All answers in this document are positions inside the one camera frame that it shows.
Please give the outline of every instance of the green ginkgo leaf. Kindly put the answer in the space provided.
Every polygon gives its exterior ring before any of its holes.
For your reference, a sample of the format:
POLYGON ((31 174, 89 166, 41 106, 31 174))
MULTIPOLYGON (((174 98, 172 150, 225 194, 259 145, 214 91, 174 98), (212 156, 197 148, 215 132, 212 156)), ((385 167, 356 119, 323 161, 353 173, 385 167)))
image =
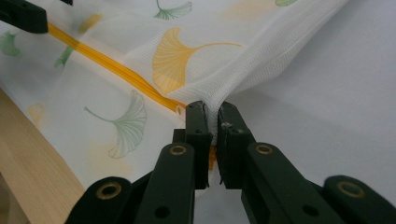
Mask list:
POLYGON ((276 5, 279 7, 286 7, 295 2, 297 2, 297 0, 276 0, 276 5))
POLYGON ((0 35, 0 50, 8 56, 20 54, 20 50, 15 47, 15 36, 10 31, 0 35))
POLYGON ((85 106, 85 110, 93 116, 116 126, 117 143, 108 151, 109 157, 125 157, 129 152, 135 150, 142 141, 146 123, 146 109, 143 97, 136 91, 132 91, 131 104, 119 119, 103 119, 91 112, 87 106, 85 106))
POLYGON ((66 49, 64 49, 64 52, 62 53, 61 57, 59 57, 59 59, 56 60, 55 67, 58 67, 60 64, 64 66, 67 60, 69 59, 70 55, 72 54, 72 52, 73 49, 67 46, 66 49))
POLYGON ((172 20, 174 18, 179 18, 187 13, 191 12, 191 2, 187 2, 180 7, 174 7, 174 8, 161 8, 160 3, 157 0, 157 7, 160 10, 154 17, 162 20, 172 20))

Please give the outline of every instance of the brass screw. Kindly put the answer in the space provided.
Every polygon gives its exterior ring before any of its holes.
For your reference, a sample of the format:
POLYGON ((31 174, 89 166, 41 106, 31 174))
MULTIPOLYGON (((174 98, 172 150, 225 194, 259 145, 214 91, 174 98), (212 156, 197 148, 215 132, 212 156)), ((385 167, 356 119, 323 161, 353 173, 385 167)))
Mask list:
POLYGON ((339 182, 337 188, 352 198, 364 198, 365 196, 364 190, 361 187, 348 181, 339 182))
POLYGON ((265 146, 265 145, 257 145, 256 146, 256 151, 259 152, 262 155, 269 155, 274 152, 274 150, 271 147, 265 146))
POLYGON ((172 155, 179 156, 179 155, 183 155, 184 153, 186 153, 187 149, 183 146, 174 146, 174 147, 171 147, 171 149, 169 151, 171 152, 172 155))
POLYGON ((96 191, 96 197, 102 200, 109 200, 119 195, 121 189, 122 187, 119 182, 108 182, 96 191))

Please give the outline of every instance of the yellow stripe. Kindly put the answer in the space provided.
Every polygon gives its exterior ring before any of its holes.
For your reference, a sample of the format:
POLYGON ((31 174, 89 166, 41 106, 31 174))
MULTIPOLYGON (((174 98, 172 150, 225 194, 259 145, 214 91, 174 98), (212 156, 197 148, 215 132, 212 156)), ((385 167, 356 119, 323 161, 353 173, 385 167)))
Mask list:
POLYGON ((51 35, 58 38, 59 40, 64 42, 66 45, 70 46, 70 48, 81 53, 85 57, 102 65, 104 68, 106 68, 110 72, 121 77, 122 79, 124 79, 125 81, 127 81, 128 83, 133 85, 134 87, 138 88, 140 91, 142 91, 144 94, 146 94, 148 97, 150 97, 154 101, 158 102, 159 104, 171 109, 172 111, 177 111, 177 107, 179 105, 186 107, 184 104, 182 104, 178 101, 167 99, 167 98, 163 97, 162 95, 160 95, 160 93, 157 92, 157 90, 155 90, 145 79, 143 79, 141 76, 139 76, 133 70, 125 67, 124 65, 122 65, 120 63, 117 63, 116 61, 107 57, 105 54, 103 54, 95 49, 92 49, 83 43, 80 43, 75 38, 73 38, 71 35, 68 35, 67 33, 63 32, 55 25, 49 23, 48 27, 49 27, 49 33, 51 35))

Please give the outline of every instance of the white background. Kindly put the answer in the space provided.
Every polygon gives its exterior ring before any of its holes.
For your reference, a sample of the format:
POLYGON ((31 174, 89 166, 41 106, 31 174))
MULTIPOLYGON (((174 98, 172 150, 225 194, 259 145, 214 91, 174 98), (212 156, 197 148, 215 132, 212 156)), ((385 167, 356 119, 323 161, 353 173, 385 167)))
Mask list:
MULTIPOLYGON (((396 204, 395 19, 394 0, 350 0, 282 75, 228 101, 305 178, 349 175, 396 204)), ((195 223, 248 223, 240 190, 213 185, 195 223)))

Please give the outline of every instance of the black clamp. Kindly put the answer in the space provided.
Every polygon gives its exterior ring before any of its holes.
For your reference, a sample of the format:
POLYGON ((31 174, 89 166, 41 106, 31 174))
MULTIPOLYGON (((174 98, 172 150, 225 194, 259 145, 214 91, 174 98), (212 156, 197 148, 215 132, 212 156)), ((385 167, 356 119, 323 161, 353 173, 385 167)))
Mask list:
MULTIPOLYGON (((219 110, 217 158, 226 189, 241 189, 251 223, 391 224, 396 209, 357 179, 339 175, 324 187, 306 180, 275 146, 256 142, 234 105, 219 110)), ((154 170, 131 184, 108 177, 91 185, 66 223, 192 223, 194 190, 207 187, 211 135, 205 105, 187 106, 154 170)))
MULTIPOLYGON (((73 5, 73 0, 61 1, 73 5)), ((0 0, 0 21, 29 33, 45 34, 48 32, 46 10, 23 0, 0 0)))

